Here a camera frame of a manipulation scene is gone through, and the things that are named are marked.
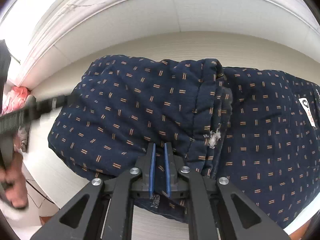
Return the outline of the person's left hand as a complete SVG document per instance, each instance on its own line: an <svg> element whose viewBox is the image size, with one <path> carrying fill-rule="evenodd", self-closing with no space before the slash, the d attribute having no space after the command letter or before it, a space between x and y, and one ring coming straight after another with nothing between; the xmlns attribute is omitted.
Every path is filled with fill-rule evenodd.
<svg viewBox="0 0 320 240"><path fill-rule="evenodd" d="M28 193L26 179L22 172L23 155L17 152L21 149L21 140L18 137L14 139L14 148L15 152L10 167L6 170L1 168L1 182L12 184L5 191L5 196L13 207L22 208L28 204Z"/></svg>

